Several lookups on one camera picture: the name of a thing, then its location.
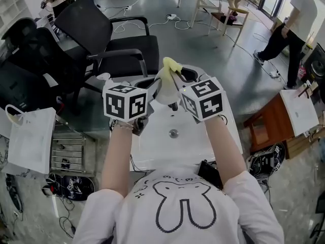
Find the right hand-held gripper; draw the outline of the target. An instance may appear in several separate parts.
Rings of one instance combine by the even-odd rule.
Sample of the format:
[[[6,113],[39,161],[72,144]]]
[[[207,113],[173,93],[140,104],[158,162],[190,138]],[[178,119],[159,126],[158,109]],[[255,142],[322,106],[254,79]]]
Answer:
[[[170,71],[179,91],[183,107],[197,122],[206,121],[224,112],[225,91],[216,77],[203,69],[183,65],[181,73]]]

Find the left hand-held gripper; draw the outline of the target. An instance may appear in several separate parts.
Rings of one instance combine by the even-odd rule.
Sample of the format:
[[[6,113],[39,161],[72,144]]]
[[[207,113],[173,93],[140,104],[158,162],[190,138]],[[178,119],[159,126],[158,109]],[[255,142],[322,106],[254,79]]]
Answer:
[[[149,106],[161,89],[161,78],[148,88],[138,88],[107,79],[103,87],[104,115],[111,120],[132,123],[133,134],[140,136],[154,112]]]

